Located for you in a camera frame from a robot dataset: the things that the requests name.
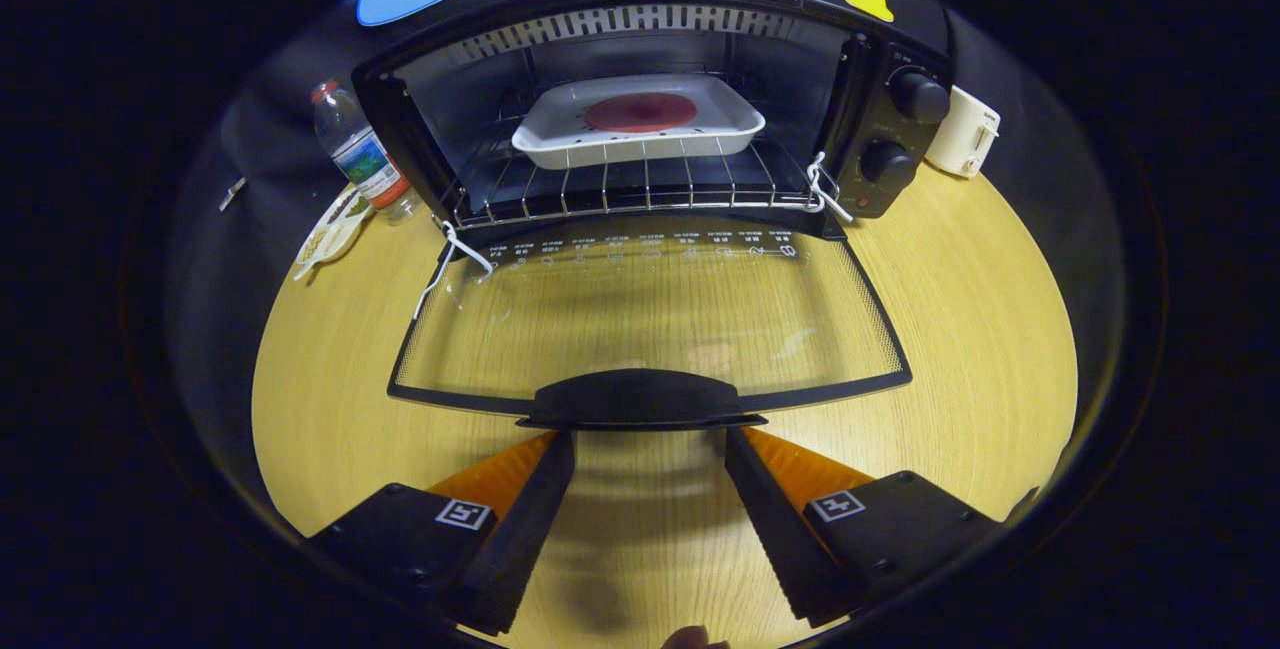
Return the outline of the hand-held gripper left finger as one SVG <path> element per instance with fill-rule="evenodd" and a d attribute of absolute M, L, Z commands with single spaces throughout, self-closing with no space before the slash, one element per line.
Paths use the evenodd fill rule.
<path fill-rule="evenodd" d="M 507 634 L 575 467 L 571 431 L 541 431 L 428 490 L 388 483 L 307 545 L 399 605 Z"/>

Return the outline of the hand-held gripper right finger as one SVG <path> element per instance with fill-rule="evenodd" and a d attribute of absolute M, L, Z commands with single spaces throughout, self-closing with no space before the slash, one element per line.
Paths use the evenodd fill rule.
<path fill-rule="evenodd" d="M 909 470 L 872 477 L 755 428 L 724 467 L 796 618 L 817 629 L 901 597 L 996 521 Z"/>

